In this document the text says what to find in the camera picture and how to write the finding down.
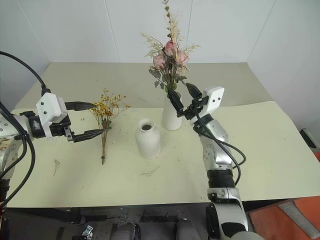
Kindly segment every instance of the white vase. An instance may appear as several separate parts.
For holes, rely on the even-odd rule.
[[[154,121],[146,118],[139,122],[135,132],[136,145],[142,157],[151,159],[161,151],[161,136]]]
[[[162,112],[162,126],[168,130],[177,130],[182,125],[182,117],[177,117],[177,111],[172,106],[168,95],[164,98],[164,106]]]

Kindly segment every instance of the white ceramic bottle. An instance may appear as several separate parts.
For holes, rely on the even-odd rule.
[[[162,112],[162,126],[168,130],[177,130],[181,127],[181,125],[182,117],[177,117],[177,111],[175,110],[174,106],[172,106],[170,99],[167,96],[165,96]]]
[[[143,119],[135,132],[136,145],[142,157],[151,159],[161,151],[161,136],[154,121]]]

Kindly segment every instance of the pink rose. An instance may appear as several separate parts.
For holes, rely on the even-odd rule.
[[[186,66],[189,61],[189,56],[184,51],[178,51],[175,61],[179,66]]]
[[[168,57],[174,57],[177,53],[176,46],[173,41],[168,41],[164,48],[164,52]]]
[[[153,65],[156,69],[164,69],[166,64],[166,59],[163,55],[158,55],[153,58]]]

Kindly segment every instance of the black cable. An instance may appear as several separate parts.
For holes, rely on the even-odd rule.
[[[207,134],[205,134],[205,133],[200,133],[202,136],[205,136],[205,137],[207,137],[208,139],[211,139],[211,140],[213,140],[212,139],[212,137],[211,136],[209,136],[209,135],[207,135]],[[241,166],[242,164],[244,164],[245,162],[246,162],[246,160],[247,160],[247,157],[246,157],[246,155],[241,151],[241,150],[239,150],[237,147],[235,147],[235,146],[233,146],[233,145],[231,145],[231,144],[229,144],[229,143],[227,143],[227,142],[225,142],[225,141],[221,141],[221,140],[219,140],[219,139],[217,139],[221,144],[223,144],[223,145],[226,145],[226,146],[228,146],[229,148],[232,148],[232,149],[234,149],[235,151],[237,151],[242,157],[243,157],[243,160],[239,163],[239,166]]]
[[[21,156],[19,158],[17,158],[13,163],[11,163],[10,166],[8,166],[1,174],[0,174],[0,179],[2,179],[4,177],[4,175],[6,175],[7,172],[9,172],[17,163],[19,163],[26,155],[27,153],[27,142],[25,137],[22,137],[22,144],[23,144],[23,150],[21,153]]]
[[[13,60],[16,60],[17,62],[19,62],[20,64],[22,64],[23,66],[25,66],[31,73],[33,73],[33,75],[39,80],[39,82],[41,83],[41,87],[42,88],[46,88],[46,84],[44,83],[44,81],[42,80],[42,78],[38,75],[38,73],[36,73],[35,70],[33,70],[28,64],[26,64],[24,61],[22,61],[21,59],[17,58],[16,56],[13,56],[10,53],[4,52],[4,51],[0,51],[0,55],[4,55],[7,56],[8,58],[11,58]]]
[[[31,175],[31,172],[34,169],[35,163],[36,163],[36,152],[35,152],[35,147],[32,144],[32,141],[30,139],[30,137],[28,136],[26,138],[26,141],[30,147],[30,151],[31,151],[31,163],[30,163],[30,167],[28,172],[26,173],[24,179],[22,180],[22,182],[19,184],[19,186],[10,194],[10,196],[7,197],[6,200],[4,200],[1,205],[0,205],[0,209],[2,209],[5,205],[7,205],[7,203],[17,194],[17,192],[19,192],[19,190],[25,185],[26,181],[28,180],[28,178]]]
[[[235,167],[238,170],[238,176],[236,178],[236,181],[234,183],[234,185],[236,186],[240,180],[241,177],[241,169],[239,166],[239,163],[237,162],[237,160],[234,158],[234,156],[232,156],[232,154],[219,142],[218,139],[216,139],[216,137],[211,133],[211,131],[207,128],[207,126],[204,124],[204,122],[201,120],[198,110],[196,109],[194,111],[196,118],[198,119],[200,125],[206,130],[206,132],[210,135],[210,139],[212,139],[213,141],[215,141],[215,143],[229,156],[229,158],[231,158],[231,160],[233,161]]]

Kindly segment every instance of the cable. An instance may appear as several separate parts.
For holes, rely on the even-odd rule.
[[[10,194],[10,196],[7,197],[6,200],[4,200],[1,205],[0,205],[0,209],[2,209],[5,205],[7,205],[7,203],[17,194],[17,192],[19,192],[19,190],[25,185],[26,181],[28,180],[28,178],[31,175],[31,172],[34,169],[35,163],[36,163],[36,152],[35,152],[35,147],[32,144],[32,141],[30,139],[30,137],[28,136],[26,138],[26,141],[30,147],[30,151],[31,151],[31,163],[30,163],[30,167],[28,172],[26,173],[24,179],[22,180],[22,182],[19,184],[19,186]]]
[[[207,137],[208,139],[211,139],[211,140],[214,140],[211,136],[209,136],[209,135],[207,135],[207,134],[205,134],[205,133],[200,133],[202,136],[205,136],[205,137]],[[233,145],[231,145],[231,144],[229,144],[229,143],[227,143],[227,142],[225,142],[225,141],[221,141],[221,140],[219,140],[219,139],[217,139],[221,144],[223,144],[223,145],[226,145],[226,146],[228,146],[229,148],[232,148],[232,149],[234,149],[234,150],[236,150],[242,157],[243,157],[243,160],[239,163],[239,166],[241,166],[242,164],[244,164],[245,162],[246,162],[246,160],[247,160],[247,157],[246,157],[246,155],[241,151],[241,150],[239,150],[238,148],[236,148],[235,146],[233,146]]]
[[[4,175],[6,175],[7,172],[9,172],[17,163],[19,163],[26,155],[27,153],[27,142],[26,139],[23,137],[22,138],[22,144],[23,144],[23,150],[21,153],[21,156],[15,160],[13,163],[11,163],[10,166],[8,166],[1,174],[0,174],[0,179],[2,179],[4,177]]]
[[[194,111],[196,118],[198,119],[199,123],[201,124],[201,126],[206,130],[206,132],[210,135],[210,139],[212,139],[213,141],[215,141],[215,143],[231,158],[231,160],[233,161],[235,167],[238,170],[238,177],[236,178],[236,181],[234,183],[234,185],[236,186],[240,180],[241,177],[241,169],[240,169],[240,165],[237,162],[237,160],[231,155],[231,153],[219,142],[218,139],[216,139],[216,137],[211,133],[211,131],[207,128],[207,126],[203,123],[203,121],[201,120],[198,110],[195,109]]]
[[[31,73],[33,73],[33,75],[39,80],[39,82],[41,83],[41,87],[42,88],[46,88],[46,84],[44,83],[44,81],[42,80],[42,78],[38,75],[38,73],[36,73],[35,70],[33,70],[28,64],[26,64],[24,61],[22,61],[21,59],[17,58],[16,56],[13,56],[10,53],[4,52],[4,51],[0,51],[0,55],[4,55],[7,56],[8,58],[11,58],[13,60],[16,60],[18,63],[22,64],[23,66],[25,66]]]

